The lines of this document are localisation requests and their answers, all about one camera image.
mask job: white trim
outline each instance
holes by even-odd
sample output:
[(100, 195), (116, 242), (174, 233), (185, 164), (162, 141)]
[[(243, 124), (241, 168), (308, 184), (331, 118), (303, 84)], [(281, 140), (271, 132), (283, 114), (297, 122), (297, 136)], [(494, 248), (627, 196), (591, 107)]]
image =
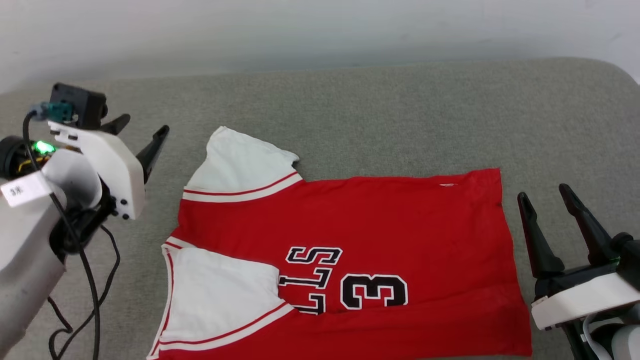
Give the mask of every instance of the white trim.
[(200, 351), (200, 350), (209, 350), (212, 348), (217, 348), (217, 347), (221, 347), (223, 345), (228, 345), (231, 344), (235, 341), (238, 341), (240, 339), (243, 339), (251, 334), (253, 334), (254, 332), (260, 330), (261, 328), (269, 325), (270, 323), (274, 322), (275, 320), (283, 317), (284, 315), (288, 314), (289, 311), (292, 311), (294, 308), (289, 305), (286, 304), (285, 306), (282, 306), (280, 309), (274, 311), (273, 313), (265, 316), (263, 319), (260, 319), (260, 321), (256, 322), (255, 324), (242, 329), (238, 332), (235, 332), (233, 334), (229, 334), (228, 336), (225, 336), (223, 338), (220, 339), (216, 339), (216, 340), (212, 340), (209, 341), (207, 343), (200, 343), (200, 344), (187, 344), (187, 343), (171, 343), (171, 344), (160, 344), (159, 348), (161, 350), (173, 350), (173, 349), (178, 349), (178, 350), (190, 350), (190, 351)]
[(255, 200), (261, 197), (267, 197), (269, 195), (273, 195), (280, 190), (284, 190), (289, 186), (301, 181), (302, 177), (299, 174), (295, 174), (283, 181), (280, 181), (269, 188), (258, 190), (256, 192), (243, 193), (240, 195), (205, 195), (201, 193), (182, 193), (182, 198), (184, 200), (191, 201), (199, 201), (199, 202), (241, 202), (248, 200)]
[(185, 247), (195, 247), (194, 245), (186, 242), (186, 241), (182, 241), (178, 238), (174, 238), (173, 236), (169, 236), (169, 238), (166, 240), (167, 243), (169, 244), (174, 244), (176, 246), (185, 248)]
[(164, 323), (166, 322), (166, 317), (169, 313), (169, 305), (171, 304), (171, 295), (173, 293), (173, 287), (171, 286), (172, 278), (173, 278), (172, 269), (171, 269), (171, 263), (169, 262), (169, 255), (168, 255), (170, 249), (167, 249), (165, 245), (163, 245), (162, 248), (163, 248), (162, 255), (164, 257), (164, 262), (166, 263), (166, 279), (167, 279), (166, 303), (164, 305), (164, 313), (162, 315), (162, 320), (160, 321), (160, 326), (158, 327), (158, 332), (156, 334), (156, 338), (154, 339), (153, 345), (151, 345), (151, 351), (149, 352), (149, 355), (147, 355), (147, 360), (154, 360), (154, 359), (157, 359), (159, 356), (161, 345), (158, 344), (158, 341), (160, 341), (160, 335), (162, 334)]

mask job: red stripe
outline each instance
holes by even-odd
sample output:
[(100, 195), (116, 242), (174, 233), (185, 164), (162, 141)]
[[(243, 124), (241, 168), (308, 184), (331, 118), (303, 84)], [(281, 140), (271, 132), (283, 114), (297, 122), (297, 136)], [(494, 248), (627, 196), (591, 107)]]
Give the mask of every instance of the red stripe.
[(276, 185), (276, 184), (278, 184), (278, 183), (281, 183), (282, 181), (285, 181), (286, 179), (288, 179), (288, 178), (292, 177), (293, 175), (296, 175), (297, 173), (298, 173), (298, 172), (294, 171), (294, 172), (292, 172), (291, 174), (289, 174), (289, 175), (287, 175), (287, 176), (285, 176), (285, 177), (281, 178), (280, 180), (276, 181), (276, 182), (275, 182), (275, 183), (273, 183), (273, 184), (269, 184), (269, 185), (267, 185), (267, 186), (264, 186), (264, 187), (262, 187), (262, 188), (258, 188), (258, 189), (254, 189), (254, 190), (247, 190), (247, 191), (245, 191), (245, 192), (237, 192), (237, 193), (208, 193), (208, 192), (198, 192), (198, 191), (195, 191), (195, 190), (188, 190), (188, 189), (185, 189), (185, 190), (184, 190), (184, 192), (186, 192), (186, 193), (197, 193), (197, 194), (200, 194), (200, 195), (218, 195), (218, 196), (244, 195), (244, 194), (246, 194), (246, 193), (255, 193), (255, 192), (259, 192), (259, 191), (261, 191), (261, 190), (264, 190), (264, 189), (270, 188), (270, 187), (272, 187), (273, 185)]
[(229, 335), (233, 335), (233, 334), (237, 333), (238, 331), (242, 331), (242, 330), (252, 326), (253, 324), (255, 324), (255, 323), (259, 322), (260, 320), (264, 319), (265, 317), (269, 316), (270, 314), (273, 314), (274, 312), (278, 311), (279, 309), (281, 309), (285, 305), (287, 305), (287, 303), (286, 302), (282, 302), (282, 304), (280, 304), (275, 309), (269, 311), (268, 313), (265, 313), (264, 315), (260, 316), (259, 318), (255, 319), (254, 321), (246, 324), (245, 326), (239, 327), (238, 329), (230, 331), (230, 332), (228, 332), (226, 334), (222, 334), (220, 336), (216, 336), (215, 338), (206, 339), (206, 340), (200, 340), (200, 341), (180, 341), (180, 340), (176, 340), (176, 341), (169, 341), (169, 342), (166, 342), (166, 343), (161, 341), (161, 343), (163, 345), (175, 344), (175, 343), (196, 345), (196, 344), (208, 343), (210, 341), (218, 340), (218, 339), (227, 337)]
[(168, 242), (168, 241), (166, 241), (166, 242), (165, 242), (165, 244), (167, 244), (167, 245), (169, 245), (169, 246), (172, 246), (172, 247), (175, 247), (175, 248), (176, 248), (176, 249), (178, 249), (178, 250), (182, 249), (182, 247), (181, 247), (181, 246), (178, 246), (178, 245), (176, 245), (176, 244), (174, 244), (174, 243), (170, 243), (170, 242)]
[[(171, 254), (167, 252), (166, 255), (167, 255), (167, 258), (169, 259), (169, 267), (171, 268), (171, 296), (169, 297), (169, 306), (166, 309), (166, 318), (164, 319), (164, 325), (162, 326), (162, 331), (160, 332), (161, 336), (162, 336), (162, 333), (166, 330), (166, 326), (169, 324), (169, 312), (171, 311), (171, 300), (173, 299), (173, 260), (171, 260)], [(151, 351), (152, 355), (156, 352), (156, 349), (160, 345), (161, 336), (158, 337), (158, 341), (154, 345), (154, 350)]]

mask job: white sleeve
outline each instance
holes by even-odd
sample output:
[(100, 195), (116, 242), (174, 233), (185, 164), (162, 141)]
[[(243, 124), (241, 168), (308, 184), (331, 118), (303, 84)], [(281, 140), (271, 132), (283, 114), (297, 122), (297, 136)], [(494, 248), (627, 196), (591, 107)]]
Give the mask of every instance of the white sleeve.
[(247, 192), (295, 173), (299, 157), (273, 144), (219, 127), (207, 143), (207, 159), (185, 187), (212, 193)]
[(163, 245), (168, 298), (148, 360), (163, 350), (208, 350), (245, 338), (293, 307), (278, 297), (278, 269), (191, 247)]

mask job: green light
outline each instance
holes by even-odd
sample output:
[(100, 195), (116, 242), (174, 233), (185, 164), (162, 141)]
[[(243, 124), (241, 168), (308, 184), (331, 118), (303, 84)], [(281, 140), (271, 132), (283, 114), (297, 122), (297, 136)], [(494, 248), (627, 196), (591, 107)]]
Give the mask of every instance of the green light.
[(53, 145), (49, 144), (49, 143), (45, 143), (44, 141), (39, 141), (34, 145), (36, 151), (38, 151), (40, 154), (47, 154), (49, 152), (54, 152), (56, 150), (55, 147), (53, 147)]

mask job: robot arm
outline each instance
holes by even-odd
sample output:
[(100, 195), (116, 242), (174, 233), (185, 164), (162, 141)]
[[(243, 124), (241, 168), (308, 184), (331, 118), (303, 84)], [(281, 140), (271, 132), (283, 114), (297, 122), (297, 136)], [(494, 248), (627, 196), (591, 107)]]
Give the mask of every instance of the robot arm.
[[(612, 239), (567, 184), (564, 205), (589, 249), (589, 265), (565, 270), (538, 227), (527, 194), (518, 195), (531, 272), (536, 280), (531, 314), (539, 329), (560, 327), (578, 360), (640, 359), (640, 241)], [(592, 322), (619, 320), (590, 331)]]
[(38, 310), (65, 271), (65, 259), (77, 254), (70, 229), (48, 196), (10, 206), (11, 192), (24, 192), (28, 176), (37, 176), (56, 195), (84, 248), (94, 232), (114, 215), (137, 218), (145, 204), (145, 183), (169, 132), (163, 126), (135, 156), (117, 134), (129, 116), (101, 124), (106, 97), (64, 84), (54, 85), (51, 101), (36, 108), (52, 135), (67, 149), (40, 153), (35, 172), (21, 138), (0, 142), (0, 359), (24, 336)]

